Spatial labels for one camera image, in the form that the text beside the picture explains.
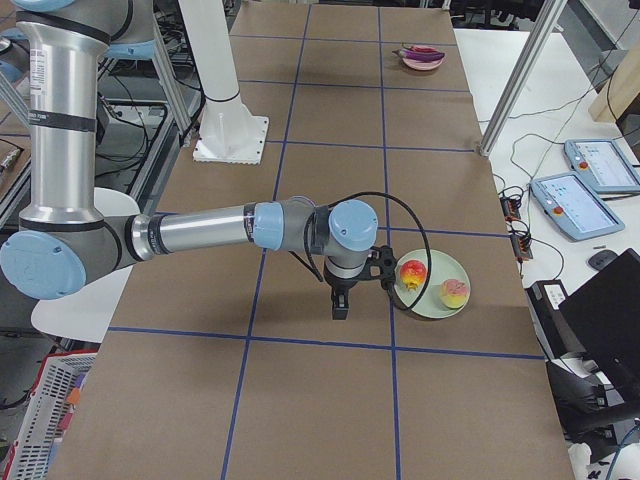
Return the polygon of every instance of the blue joint cap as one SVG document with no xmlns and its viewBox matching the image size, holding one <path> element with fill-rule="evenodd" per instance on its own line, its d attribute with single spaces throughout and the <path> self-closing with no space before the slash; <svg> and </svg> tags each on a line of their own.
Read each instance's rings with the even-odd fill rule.
<svg viewBox="0 0 640 480">
<path fill-rule="evenodd" d="M 278 202 L 258 203 L 253 224 L 253 241 L 262 248 L 278 250 L 284 238 L 284 210 Z"/>
<path fill-rule="evenodd" d="M 14 233 L 2 245 L 0 266 L 9 283 L 40 300 L 71 295 L 87 280 L 82 261 L 66 243 L 31 230 Z"/>
<path fill-rule="evenodd" d="M 68 7 L 76 0 L 11 0 L 20 8 L 31 12 L 53 12 L 61 8 Z"/>
<path fill-rule="evenodd" d="M 27 36 L 24 33 L 22 33 L 22 30 L 16 27 L 7 28 L 3 32 L 0 32 L 0 35 L 13 42 L 28 40 Z"/>
<path fill-rule="evenodd" d="M 114 43 L 104 54 L 116 60 L 151 60 L 156 52 L 155 40 L 140 43 Z"/>
<path fill-rule="evenodd" d="M 0 61 L 0 72 L 9 80 L 9 83 L 17 82 L 23 75 L 15 66 L 2 61 Z"/>
<path fill-rule="evenodd" d="M 331 210 L 329 230 L 344 248 L 352 252 L 364 252 L 376 242 L 378 216 L 369 204 L 347 200 Z"/>
</svg>

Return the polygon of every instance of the apple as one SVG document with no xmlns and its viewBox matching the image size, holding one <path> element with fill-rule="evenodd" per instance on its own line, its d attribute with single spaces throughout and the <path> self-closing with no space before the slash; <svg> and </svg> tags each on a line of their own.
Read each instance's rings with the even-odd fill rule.
<svg viewBox="0 0 640 480">
<path fill-rule="evenodd" d="M 455 278 L 450 278 L 440 285 L 439 296 L 447 307 L 461 308 L 469 299 L 469 286 Z"/>
<path fill-rule="evenodd" d="M 427 267 L 420 260 L 409 260 L 400 267 L 400 280 L 407 290 L 416 290 L 427 279 Z"/>
</svg>

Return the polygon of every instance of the green plate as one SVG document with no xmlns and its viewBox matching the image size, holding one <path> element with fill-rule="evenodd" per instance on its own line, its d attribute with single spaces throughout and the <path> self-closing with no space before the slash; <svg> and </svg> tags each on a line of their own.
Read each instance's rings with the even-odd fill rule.
<svg viewBox="0 0 640 480">
<path fill-rule="evenodd" d="M 420 260 L 425 265 L 427 264 L 427 254 L 424 249 L 414 250 L 404 255 L 398 260 L 398 266 L 396 267 L 396 284 L 395 289 L 398 294 L 398 298 L 405 306 L 411 305 L 420 293 L 420 289 L 407 290 L 402 281 L 400 280 L 400 268 L 405 262 L 409 260 Z M 469 287 L 469 297 L 471 297 L 471 282 L 467 272 L 464 271 L 462 265 L 460 265 L 453 257 L 450 257 L 446 253 L 442 253 L 438 250 L 431 250 L 431 280 L 429 280 L 429 286 L 424 293 L 418 304 L 412 308 L 412 312 L 417 313 L 421 317 L 426 318 L 446 318 L 451 315 L 455 315 L 462 310 L 469 302 L 469 298 L 465 304 L 460 308 L 449 308 L 442 300 L 438 293 L 440 292 L 440 285 L 445 280 L 455 278 L 460 282 L 464 282 Z"/>
</svg>

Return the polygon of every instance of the computer mouse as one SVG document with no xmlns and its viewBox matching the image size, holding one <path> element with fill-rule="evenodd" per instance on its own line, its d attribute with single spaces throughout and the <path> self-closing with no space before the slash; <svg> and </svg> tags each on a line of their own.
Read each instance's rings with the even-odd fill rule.
<svg viewBox="0 0 640 480">
<path fill-rule="evenodd" d="M 598 253 L 589 258 L 587 263 L 589 264 L 589 266 L 595 268 L 596 270 L 602 270 L 604 267 L 613 262 L 617 256 L 618 254 L 613 250 L 600 250 Z"/>
</svg>

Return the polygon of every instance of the white table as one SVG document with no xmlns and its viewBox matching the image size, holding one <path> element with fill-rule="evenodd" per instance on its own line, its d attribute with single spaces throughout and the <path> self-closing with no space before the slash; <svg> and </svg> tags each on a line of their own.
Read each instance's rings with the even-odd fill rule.
<svg viewBox="0 0 640 480">
<path fill-rule="evenodd" d="M 528 33 L 485 30 L 456 30 L 455 33 L 478 119 L 489 120 Z M 549 38 L 511 116 L 559 107 L 581 97 L 590 87 L 588 78 L 564 38 L 561 34 L 554 33 Z M 596 93 L 591 91 L 579 103 L 571 121 L 558 137 L 558 142 L 567 139 L 620 136 L 620 131 L 615 124 L 596 123 L 591 120 L 588 108 L 595 97 Z M 494 173 L 503 177 L 507 186 L 518 185 L 526 190 L 529 178 L 509 163 L 514 141 L 527 133 L 537 133 L 553 140 L 570 117 L 575 105 L 575 103 L 571 104 L 556 112 L 508 120 L 490 155 Z M 486 128 L 486 125 L 487 123 L 481 123 L 481 128 Z M 634 161 L 635 156 L 627 143 L 619 140 L 618 144 Z M 549 143 L 543 140 L 527 137 L 518 143 L 514 158 L 528 172 L 533 173 L 548 147 Z M 565 160 L 562 146 L 554 145 L 536 177 L 568 171 L 570 168 Z M 499 180 L 496 185 L 498 189 L 502 188 Z M 528 200 L 527 196 L 521 208 L 525 220 Z M 569 294 L 595 275 L 596 271 L 586 263 L 587 259 L 598 251 L 593 247 L 606 245 L 608 249 L 617 253 L 629 247 L 640 251 L 640 197 L 610 202 L 609 206 L 625 223 L 626 228 L 623 231 L 582 242 L 572 242 L 546 218 L 539 205 L 535 201 L 532 202 L 531 215 L 528 219 L 532 235 L 534 238 L 554 245 L 562 252 L 565 267 L 560 279 Z M 525 287 L 537 280 L 553 278 L 560 269 L 558 253 L 549 247 L 534 242 L 532 251 L 534 260 L 525 262 L 523 267 Z M 578 369 L 579 366 L 575 364 L 572 368 Z M 598 469 L 603 472 L 600 478 L 604 478 L 606 467 Z M 588 472 L 584 470 L 584 465 L 574 464 L 574 470 L 576 478 L 587 478 Z M 640 446 L 632 445 L 625 448 L 620 455 L 614 478 L 635 478 L 638 475 L 640 475 Z"/>
</svg>

